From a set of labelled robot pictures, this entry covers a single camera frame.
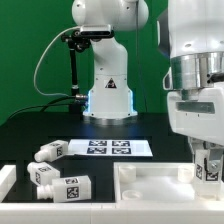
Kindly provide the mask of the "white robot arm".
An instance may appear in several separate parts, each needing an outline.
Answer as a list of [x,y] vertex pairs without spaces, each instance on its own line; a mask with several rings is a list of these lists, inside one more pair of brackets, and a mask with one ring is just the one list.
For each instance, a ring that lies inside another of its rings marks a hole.
[[[149,18],[147,0],[75,0],[74,35],[94,55],[93,85],[86,119],[105,122],[137,115],[127,84],[128,53],[119,32],[137,32]],[[211,173],[222,169],[224,153],[224,0],[168,0],[157,19],[158,47],[169,59],[163,78],[171,128],[190,145]]]

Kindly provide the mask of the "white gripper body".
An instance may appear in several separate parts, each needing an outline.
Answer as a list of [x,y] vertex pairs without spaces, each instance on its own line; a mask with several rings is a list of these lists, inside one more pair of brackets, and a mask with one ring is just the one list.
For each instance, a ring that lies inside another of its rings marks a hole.
[[201,89],[197,101],[183,101],[179,92],[169,92],[167,105],[173,132],[224,145],[224,84]]

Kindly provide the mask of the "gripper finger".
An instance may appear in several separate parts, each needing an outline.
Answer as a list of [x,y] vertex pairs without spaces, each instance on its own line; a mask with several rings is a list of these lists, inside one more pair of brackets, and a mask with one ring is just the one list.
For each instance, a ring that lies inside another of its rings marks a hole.
[[222,168],[222,157],[224,146],[211,142],[205,142],[204,148],[207,152],[206,170],[211,173],[219,172]]
[[203,141],[193,137],[189,137],[188,145],[192,154],[192,162],[198,162],[203,157]]

